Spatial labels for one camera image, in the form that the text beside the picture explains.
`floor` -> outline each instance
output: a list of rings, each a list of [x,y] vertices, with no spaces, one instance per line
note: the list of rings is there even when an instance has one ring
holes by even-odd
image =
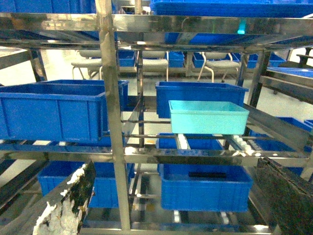
[[[43,50],[42,56],[45,64],[45,71],[48,80],[57,79],[72,79],[72,66],[71,62],[79,58],[79,55],[73,50]],[[162,76],[145,76],[144,77],[144,94],[145,95],[156,95],[155,84],[157,81],[163,81],[165,78]],[[75,79],[81,79],[79,71],[75,71]],[[129,80],[129,94],[136,95],[136,79],[133,76],[123,76],[122,80]],[[171,81],[196,81],[196,78],[182,78],[182,76],[172,76]],[[202,82],[210,82],[210,78],[202,78]],[[0,83],[5,86],[25,84],[35,82],[35,78],[32,72],[30,62],[24,62],[19,65],[9,67],[0,70]],[[234,79],[227,79],[227,83],[234,84]],[[244,82],[244,87],[249,88],[251,80]],[[258,109],[269,113],[273,116],[286,116],[294,117],[301,121],[304,119],[313,119],[313,105],[301,102],[297,99],[288,97],[284,94],[273,94],[272,90],[263,88],[258,104]],[[131,113],[125,113],[124,119],[127,119]],[[146,120],[159,120],[157,115],[154,113],[146,113]],[[138,128],[135,128],[133,134],[137,134]],[[170,125],[167,124],[147,124],[145,126],[146,134],[157,134],[160,132],[171,132]],[[147,139],[146,143],[154,144],[156,139]],[[137,143],[138,139],[130,139],[130,143]],[[17,173],[17,169],[23,170],[25,167],[30,165],[33,161],[16,161],[11,167],[14,167],[15,171],[6,171],[0,176],[0,187],[5,184],[9,179],[13,177],[13,173]]]

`chair leg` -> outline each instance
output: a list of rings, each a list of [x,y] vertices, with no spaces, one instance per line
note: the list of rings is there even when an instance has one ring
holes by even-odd
[[[213,71],[213,69],[211,69],[211,68],[209,68],[209,67],[207,67],[207,66],[204,66],[204,68],[206,69],[206,70],[209,70],[210,72],[211,72],[211,74],[212,74],[212,83],[214,83],[214,71]]]
[[[78,68],[78,70],[79,70],[79,72],[80,72],[80,75],[82,76],[82,78],[83,78],[83,79],[85,79],[85,78],[84,78],[84,75],[83,75],[83,72],[82,72],[82,70],[81,70],[80,68]]]
[[[225,82],[225,78],[226,78],[226,74],[227,74],[227,70],[225,71],[225,73],[224,73],[224,75],[223,75],[223,77],[222,77],[222,82],[224,83]]]
[[[198,76],[198,79],[197,79],[198,82],[199,82],[199,80],[200,80],[200,78],[201,78],[202,71],[203,71],[204,67],[205,67],[205,63],[203,63],[203,65],[202,65],[202,67],[201,67],[201,70],[200,70],[200,73],[199,73],[199,76]]]
[[[100,78],[100,80],[102,80],[102,66],[99,69],[99,78]]]
[[[73,77],[73,80],[75,79],[75,78],[74,78],[74,68],[76,68],[76,67],[73,66],[73,69],[72,69],[72,77]]]
[[[166,81],[168,82],[168,67],[166,68]]]

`metal shelf rail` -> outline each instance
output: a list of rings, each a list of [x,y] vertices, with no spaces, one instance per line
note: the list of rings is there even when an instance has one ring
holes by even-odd
[[[78,147],[74,145],[34,145],[33,141],[5,141],[0,144],[1,159],[34,159],[37,161],[62,160],[62,161],[87,161],[113,162],[119,201],[120,222],[101,221],[98,224],[82,229],[81,234],[216,234],[222,235],[270,235],[274,234],[276,222],[270,216],[270,209],[266,205],[266,198],[259,192],[257,182],[250,195],[250,210],[254,214],[254,225],[238,224],[239,214],[226,213],[231,224],[223,223],[225,214],[215,213],[221,224],[212,225],[209,219],[198,224],[190,220],[191,213],[186,211],[171,211],[178,216],[180,223],[172,221],[158,222],[162,213],[151,214],[147,209],[134,209],[134,199],[156,202],[151,194],[139,190],[140,194],[129,194],[129,186],[126,179],[125,163],[137,163],[137,175],[133,188],[136,190],[142,186],[141,164],[207,164],[207,165],[242,165],[254,167],[261,157],[269,157],[284,166],[304,167],[303,178],[308,180],[312,174],[313,156],[303,152],[305,145],[312,146],[313,136],[298,127],[289,125],[278,118],[265,114],[256,109],[262,85],[274,87],[287,94],[299,97],[310,102],[309,94],[312,86],[305,84],[305,79],[294,79],[292,83],[297,87],[297,92],[292,92],[287,86],[279,86],[268,82],[267,64],[271,51],[308,47],[313,44],[313,19],[276,19],[276,18],[232,18],[232,17],[189,17],[189,16],[146,16],[141,14],[141,1],[135,1],[136,15],[112,15],[111,0],[96,0],[97,14],[17,14],[0,13],[0,30],[25,30],[40,31],[52,34],[54,31],[99,31],[100,40],[94,41],[88,38],[72,38],[65,40],[25,39],[14,38],[0,39],[0,45],[6,47],[20,47],[32,49],[101,49],[103,63],[103,78],[107,91],[107,104],[109,126],[111,132],[111,148],[102,147]],[[245,21],[244,40],[234,40],[220,45],[190,45],[190,39],[197,33],[237,34],[239,26]],[[117,32],[119,42],[114,41],[114,33]],[[175,44],[167,44],[164,40],[165,33],[179,33]],[[118,67],[116,64],[115,49],[139,50],[137,67],[137,96],[132,97],[134,110],[128,120],[122,120],[118,95]],[[256,72],[253,75],[253,83],[245,107],[250,110],[247,128],[260,127],[276,140],[282,141],[297,152],[272,152],[255,151],[252,154],[241,150],[236,142],[228,136],[212,137],[225,139],[235,150],[181,150],[181,149],[155,149],[145,145],[145,138],[159,138],[160,136],[146,135],[144,124],[170,123],[165,121],[146,121],[145,112],[154,112],[156,98],[144,96],[142,51],[143,50],[182,50],[182,51],[226,51],[243,52],[244,61],[247,55],[259,53]],[[237,84],[242,85],[245,73],[245,63],[242,63]],[[139,135],[133,135],[133,129],[139,124]],[[125,137],[139,138],[139,144],[128,144],[123,147],[122,132]],[[134,213],[140,212],[139,219],[134,219]]]

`shelf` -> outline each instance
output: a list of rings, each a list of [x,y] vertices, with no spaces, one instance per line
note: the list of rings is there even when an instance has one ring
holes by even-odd
[[[112,17],[113,27],[121,40],[120,48],[131,46],[132,49],[256,53],[263,50],[304,47],[313,42],[311,27],[313,19],[154,15],[113,15]],[[238,34],[242,22],[246,25],[245,34]],[[23,48],[95,49],[99,48],[99,42],[94,38],[74,32],[70,35],[65,32],[60,34],[60,32],[96,31],[97,29],[95,14],[1,13],[0,30],[32,31],[41,36],[50,36],[51,40],[43,40],[42,37],[23,41],[7,38],[0,40],[0,45]],[[165,40],[166,33],[170,32],[179,33],[178,39],[172,44]],[[233,34],[238,35],[239,38],[225,43],[190,45],[190,40],[197,33]]]

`blue plastic crate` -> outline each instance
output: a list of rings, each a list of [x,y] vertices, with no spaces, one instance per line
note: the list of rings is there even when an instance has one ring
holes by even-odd
[[[301,18],[313,12],[307,0],[151,0],[156,15]]]
[[[170,68],[183,68],[184,67],[185,56],[181,51],[169,52],[169,67]]]
[[[172,136],[173,133],[159,133],[160,136]],[[221,143],[217,140],[210,139],[191,139],[190,137],[207,137],[212,135],[186,135],[188,144],[191,149],[215,149],[222,150]],[[177,149],[176,140],[168,138],[160,138],[156,140],[156,148]]]
[[[249,111],[232,102],[170,100],[173,133],[242,135]]]
[[[292,117],[278,117],[279,119],[288,122],[294,126],[297,126],[299,128],[302,128],[303,130],[306,131],[311,131],[312,127],[307,125],[306,123],[303,123],[295,118]],[[266,134],[259,134],[254,131],[250,131],[251,136],[257,136],[257,137],[267,137],[268,135]],[[265,151],[290,151],[294,152],[294,150],[284,143],[280,141],[271,141],[271,140],[255,140],[255,143],[263,150]],[[308,146],[305,146],[304,151],[306,152],[311,152],[312,149]],[[301,175],[303,168],[302,167],[288,167],[288,169],[292,172],[294,172],[297,175]]]
[[[235,53],[235,56],[240,60],[241,59],[241,54],[240,53]],[[258,62],[258,54],[252,54],[249,57],[249,61],[248,61],[248,68],[249,69],[254,69],[256,67],[256,64]],[[278,55],[272,53],[270,55],[270,59],[269,59],[269,67],[278,67],[281,63],[285,62],[286,60],[279,57]]]
[[[83,162],[52,161],[38,175],[43,196],[57,187],[66,177],[78,169]],[[95,196],[92,197],[91,208],[117,208],[117,190],[113,163],[94,163],[96,178],[94,181]],[[127,164],[128,181],[134,177],[134,164]]]
[[[288,73],[292,75],[302,76],[302,77],[312,77],[313,69],[300,69],[300,68],[268,68],[270,71]]]
[[[157,82],[156,113],[170,118],[169,100],[229,101],[243,106],[248,89],[226,83]]]
[[[104,87],[0,87],[0,139],[96,143],[108,130]]]
[[[133,50],[120,50],[118,52],[119,65],[121,67],[134,67],[136,52]]]
[[[222,150],[218,140],[189,139],[190,148]],[[174,139],[158,139],[157,148],[176,148]],[[226,178],[189,177],[189,172],[222,172]],[[253,180],[241,166],[161,164],[161,206],[166,210],[245,212]]]
[[[34,84],[63,84],[63,85],[99,85],[104,87],[103,80],[54,80],[54,81],[46,81],[39,82]],[[121,111],[126,110],[128,105],[128,84],[129,81],[118,81],[118,92],[119,92],[119,102]]]
[[[233,61],[240,62],[240,60],[233,53],[231,54],[231,56],[233,57]],[[224,60],[230,60],[229,55],[227,55]],[[192,61],[194,63],[195,68],[201,68],[203,65],[204,59],[199,52],[194,52]]]

